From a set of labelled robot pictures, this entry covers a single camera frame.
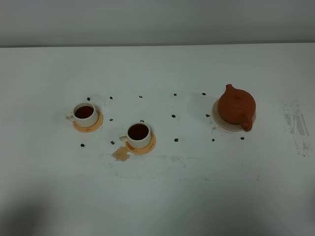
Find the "teacup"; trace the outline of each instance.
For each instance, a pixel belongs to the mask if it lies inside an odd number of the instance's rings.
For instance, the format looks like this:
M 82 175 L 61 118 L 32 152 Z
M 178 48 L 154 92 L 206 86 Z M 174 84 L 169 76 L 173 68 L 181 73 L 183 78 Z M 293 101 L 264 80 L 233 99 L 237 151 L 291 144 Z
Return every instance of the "teacup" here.
M 145 148 L 151 141 L 151 129 L 143 122 L 132 124 L 126 134 L 121 134 L 119 140 L 128 142 L 133 148 Z
M 92 103 L 84 102 L 76 105 L 72 112 L 65 115 L 69 121 L 74 121 L 77 125 L 86 128 L 97 122 L 98 114 Z

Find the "teapot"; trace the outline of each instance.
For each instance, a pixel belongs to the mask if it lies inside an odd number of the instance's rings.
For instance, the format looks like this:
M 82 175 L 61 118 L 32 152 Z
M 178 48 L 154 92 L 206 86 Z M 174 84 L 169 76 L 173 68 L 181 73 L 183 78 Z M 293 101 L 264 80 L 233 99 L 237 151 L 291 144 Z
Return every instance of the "teapot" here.
M 228 123 L 240 124 L 245 131 L 252 129 L 252 118 L 256 111 L 254 98 L 246 91 L 231 84 L 218 101 L 218 113 Z

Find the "teapot handle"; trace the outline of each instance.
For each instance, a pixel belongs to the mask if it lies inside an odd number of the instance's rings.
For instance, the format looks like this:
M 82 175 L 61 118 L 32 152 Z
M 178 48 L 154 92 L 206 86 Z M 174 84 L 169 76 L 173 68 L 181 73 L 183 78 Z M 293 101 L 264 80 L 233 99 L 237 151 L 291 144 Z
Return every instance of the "teapot handle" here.
M 248 114 L 248 112 L 244 113 L 245 121 L 241 123 L 242 128 L 248 132 L 252 129 L 252 117 Z

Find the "tea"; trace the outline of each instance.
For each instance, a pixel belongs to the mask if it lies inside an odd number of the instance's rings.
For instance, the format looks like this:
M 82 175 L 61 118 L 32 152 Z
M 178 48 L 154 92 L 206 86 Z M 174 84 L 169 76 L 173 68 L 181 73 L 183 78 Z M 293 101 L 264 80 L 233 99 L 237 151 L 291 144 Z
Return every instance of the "tea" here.
M 90 117 L 93 114 L 93 112 L 94 112 L 93 107 L 83 106 L 83 107 L 78 108 L 74 115 L 80 119 L 85 119 L 85 118 Z
M 128 130 L 128 136 L 133 140 L 142 140 L 149 134 L 149 129 L 143 124 L 135 124 Z

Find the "white table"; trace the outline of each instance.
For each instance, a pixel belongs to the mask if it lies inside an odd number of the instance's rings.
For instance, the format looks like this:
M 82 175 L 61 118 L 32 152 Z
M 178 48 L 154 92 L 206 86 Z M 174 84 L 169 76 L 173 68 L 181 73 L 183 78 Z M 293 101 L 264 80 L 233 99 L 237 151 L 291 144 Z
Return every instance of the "white table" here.
M 315 235 L 315 44 L 7 48 L 0 72 L 1 195 L 45 173 L 97 209 L 55 235 Z M 229 83 L 249 133 L 206 117 Z M 64 115 L 88 97 L 104 122 L 80 133 Z M 116 161 L 141 119 L 156 147 Z

